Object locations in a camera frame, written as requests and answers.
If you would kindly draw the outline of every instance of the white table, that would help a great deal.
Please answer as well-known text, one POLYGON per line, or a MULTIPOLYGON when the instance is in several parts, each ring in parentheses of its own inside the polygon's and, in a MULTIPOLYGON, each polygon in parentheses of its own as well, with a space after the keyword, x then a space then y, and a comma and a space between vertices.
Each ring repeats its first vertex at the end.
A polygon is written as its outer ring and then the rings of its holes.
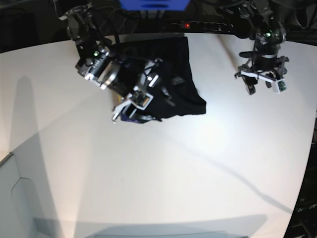
POLYGON ((77 74, 71 41, 0 55, 9 149, 56 237, 283 237, 310 151, 317 48, 283 44, 289 90, 260 82, 249 96, 233 75, 251 41, 186 36, 207 114, 144 125, 111 122, 112 95, 77 74))
POLYGON ((2 70, 2 55, 0 54, 0 162, 8 155, 8 144, 4 129, 4 116, 2 108, 2 80, 1 80, 1 70, 2 70))

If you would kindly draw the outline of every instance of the cable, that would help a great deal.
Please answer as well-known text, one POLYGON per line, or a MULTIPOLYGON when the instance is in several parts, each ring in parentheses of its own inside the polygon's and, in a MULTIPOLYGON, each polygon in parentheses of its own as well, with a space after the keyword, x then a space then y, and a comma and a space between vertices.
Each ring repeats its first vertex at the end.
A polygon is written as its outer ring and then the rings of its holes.
MULTIPOLYGON (((121 8, 114 8, 113 6, 104 6, 104 7, 100 7, 100 8, 97 8, 97 10, 103 10, 103 9, 113 9, 113 11, 108 14, 108 17, 110 17, 111 21, 113 22, 113 19, 115 18, 115 14, 118 12, 121 16, 125 17, 125 19, 123 20, 121 26, 118 28, 118 32, 120 32, 122 29, 122 34, 125 34, 125 24, 127 22, 127 19, 129 20, 132 20, 132 21, 135 21, 136 22, 136 25, 132 28, 132 31, 131 31, 131 34, 134 33, 137 25, 138 25, 138 22, 139 22, 139 15, 138 13, 136 12, 131 12, 131 13, 126 13, 125 10, 121 9, 121 8)), ((102 28, 105 24, 107 23, 107 21, 105 20, 101 25, 100 25, 100 28, 102 28)), ((105 35, 107 35, 110 31, 110 28, 107 29, 107 31, 105 32, 105 35)))
POLYGON ((256 42, 257 42, 257 35, 254 39, 254 45, 253 45, 253 50, 252 50, 252 58, 251 58, 251 67, 253 67, 254 65, 254 55, 255 55, 255 52, 256 52, 256 42))
POLYGON ((314 24, 314 20, 315 20, 316 14, 317 14, 317 4, 315 6, 315 9, 314 9, 314 12, 312 14, 311 20, 309 21, 309 24, 308 24, 306 30, 310 29, 312 27, 312 25, 314 24))
POLYGON ((308 33, 306 36, 304 36, 301 40, 306 39, 309 35, 311 35, 311 34, 314 33, 315 31, 317 31, 317 29, 312 30, 310 33, 308 33))
POLYGON ((157 68, 157 67, 158 67, 158 64, 156 63, 156 64, 153 65, 153 66, 150 66, 150 67, 145 68, 145 69, 143 70, 143 72, 145 72, 145 71, 147 71, 147 70, 149 70, 149 69, 152 69, 152 68, 157 68))
POLYGON ((104 33, 104 35, 106 36, 106 35, 109 33, 110 29, 112 29, 113 32, 114 32, 114 37, 115 37, 115 41, 116 41, 116 44, 117 44, 117 41, 119 40, 119 42, 120 42, 120 39, 119 39, 119 36, 116 37, 116 34, 117 34, 117 35, 119 34, 118 32, 120 32, 120 30, 121 30, 122 27, 124 26, 125 20, 123 21, 123 23, 122 23, 122 25, 119 27, 119 29, 116 30, 116 28, 114 27, 114 25, 113 25, 113 23, 112 23, 112 20, 113 20, 113 18, 114 18, 114 16, 112 16, 112 15, 114 15, 117 11, 122 10, 122 9, 120 9, 120 8, 114 8, 113 6, 105 6, 105 7, 97 8, 96 10, 101 10, 101 9, 113 9, 113 11, 112 11, 108 16, 103 16, 103 18, 104 18, 105 20, 104 20, 104 22, 99 26, 99 28, 101 29, 106 23, 110 23, 110 22, 111 22, 111 24, 109 24, 110 27, 107 29, 107 31, 104 33))
POLYGON ((154 61, 154 60, 152 60, 152 59, 147 59, 147 58, 138 57, 138 56, 130 56, 130 55, 121 55, 121 57, 127 57, 127 58, 131 58, 131 59, 143 60, 143 61, 154 61))
POLYGON ((227 2, 227 3, 215 3, 215 2, 210 2, 207 0, 199 0, 207 5, 211 5, 211 6, 215 6, 215 7, 232 7, 232 6, 237 6, 240 5, 242 3, 244 3, 246 0, 238 0, 236 2, 227 2))
POLYGON ((315 21, 313 21, 311 27, 317 22, 317 19, 315 21))
POLYGON ((99 16, 101 16, 102 18, 104 18, 104 19, 105 19, 105 22, 108 22, 108 23, 109 23, 110 28, 111 28, 111 29, 113 30, 113 32, 114 32, 114 40, 115 40, 115 43, 116 43, 117 45, 119 45, 119 44, 120 44, 119 34, 118 34, 117 29, 114 27, 114 25, 113 25, 111 19, 110 19, 108 16, 106 16, 106 15, 100 14, 100 13, 99 13, 96 9, 94 9, 94 8, 92 8, 91 11, 95 12, 96 14, 98 14, 99 16))
POLYGON ((191 0, 188 5, 190 5, 190 4, 192 4, 194 6, 195 14, 190 19, 188 19, 187 21, 192 21, 193 19, 195 19, 195 17, 197 16, 197 14, 199 12, 197 4, 193 0, 191 0))

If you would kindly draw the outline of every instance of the black garment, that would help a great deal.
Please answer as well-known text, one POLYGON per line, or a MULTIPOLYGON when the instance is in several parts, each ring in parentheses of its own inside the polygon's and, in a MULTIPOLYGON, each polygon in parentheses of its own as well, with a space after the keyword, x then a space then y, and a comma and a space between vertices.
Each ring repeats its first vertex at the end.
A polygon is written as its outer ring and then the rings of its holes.
POLYGON ((175 115, 206 113, 206 102, 199 96, 192 79, 187 37, 122 43, 118 49, 123 55, 160 58, 163 61, 155 71, 174 105, 165 100, 166 96, 160 87, 149 88, 154 99, 145 111, 138 110, 138 114, 166 119, 175 115))

